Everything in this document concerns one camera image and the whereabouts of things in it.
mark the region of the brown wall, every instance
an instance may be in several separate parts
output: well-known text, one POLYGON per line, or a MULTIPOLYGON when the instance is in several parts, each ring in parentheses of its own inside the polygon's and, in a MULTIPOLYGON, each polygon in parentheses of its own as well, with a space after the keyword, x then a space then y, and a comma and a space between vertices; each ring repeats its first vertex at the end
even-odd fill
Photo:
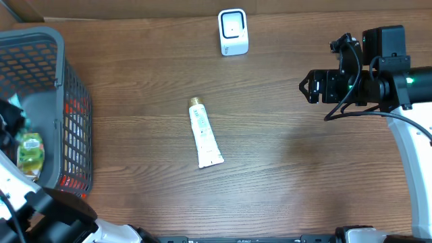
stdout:
POLYGON ((6 8, 0 4, 0 31, 2 30, 9 30, 12 24, 15 24, 16 20, 12 15, 9 14, 9 12, 6 10, 6 8))
POLYGON ((17 12, 49 18, 127 19, 216 16, 240 7, 247 14, 432 8, 430 0, 7 0, 17 12))

